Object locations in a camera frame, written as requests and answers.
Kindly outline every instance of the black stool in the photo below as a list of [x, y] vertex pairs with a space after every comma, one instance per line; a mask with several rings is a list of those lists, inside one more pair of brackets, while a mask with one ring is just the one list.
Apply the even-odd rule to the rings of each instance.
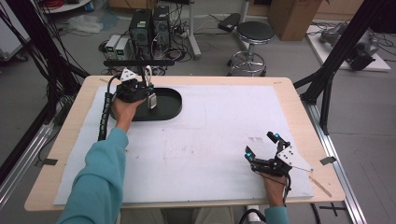
[[266, 65], [264, 58], [259, 54], [253, 52], [255, 45], [268, 44], [274, 39], [275, 32], [271, 26], [259, 21], [242, 22], [236, 28], [239, 38], [242, 41], [249, 43], [247, 51], [236, 52], [228, 65], [231, 66], [231, 71], [227, 74], [230, 77], [234, 69], [239, 69], [250, 73], [254, 76], [255, 73], [261, 72], [261, 77], [265, 77]]

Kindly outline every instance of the human arm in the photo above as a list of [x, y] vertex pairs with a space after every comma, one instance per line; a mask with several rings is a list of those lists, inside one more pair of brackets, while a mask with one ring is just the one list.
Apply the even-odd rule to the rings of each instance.
[[117, 124], [104, 141], [96, 142], [85, 157], [72, 192], [57, 223], [114, 223], [122, 204], [126, 133], [138, 105], [118, 99], [113, 104]]
[[283, 203], [285, 176], [262, 174], [269, 208], [264, 210], [267, 224], [288, 224], [288, 211]]

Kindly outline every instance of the teal sleeve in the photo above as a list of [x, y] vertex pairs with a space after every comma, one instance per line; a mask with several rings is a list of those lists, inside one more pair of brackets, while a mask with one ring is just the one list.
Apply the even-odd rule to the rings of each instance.
[[92, 145], [57, 223], [114, 223], [122, 204], [128, 137], [119, 128]]
[[288, 210], [285, 206], [275, 206], [264, 210], [267, 224], [289, 224]]

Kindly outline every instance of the black tray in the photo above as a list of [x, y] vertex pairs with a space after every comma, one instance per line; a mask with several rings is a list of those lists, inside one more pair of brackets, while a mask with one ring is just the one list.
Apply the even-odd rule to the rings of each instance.
[[133, 121], [167, 120], [176, 117], [182, 107], [181, 95], [178, 91], [169, 88], [154, 88], [157, 95], [157, 106], [149, 109], [148, 102], [140, 105]]

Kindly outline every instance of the wooden table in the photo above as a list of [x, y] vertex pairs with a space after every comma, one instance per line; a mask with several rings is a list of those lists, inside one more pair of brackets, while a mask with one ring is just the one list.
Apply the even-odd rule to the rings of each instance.
[[[28, 211], [62, 210], [63, 206], [53, 205], [59, 188], [64, 166], [78, 138], [78, 132], [91, 107], [92, 100], [99, 86], [106, 85], [110, 77], [87, 77], [74, 102], [64, 126], [57, 137], [49, 158], [56, 158], [55, 166], [43, 166], [32, 191], [25, 203]], [[314, 168], [309, 175], [315, 196], [308, 199], [288, 199], [288, 203], [341, 202], [345, 193], [332, 166], [322, 165], [319, 160], [327, 157], [322, 144], [307, 116], [299, 95], [291, 81], [285, 77], [153, 77], [157, 86], [172, 85], [260, 85], [273, 86], [283, 109], [290, 132], [302, 156]], [[219, 202], [210, 205], [249, 205], [251, 202]], [[152, 204], [151, 207], [180, 206], [177, 203]], [[191, 203], [189, 206], [208, 206], [205, 203]]]

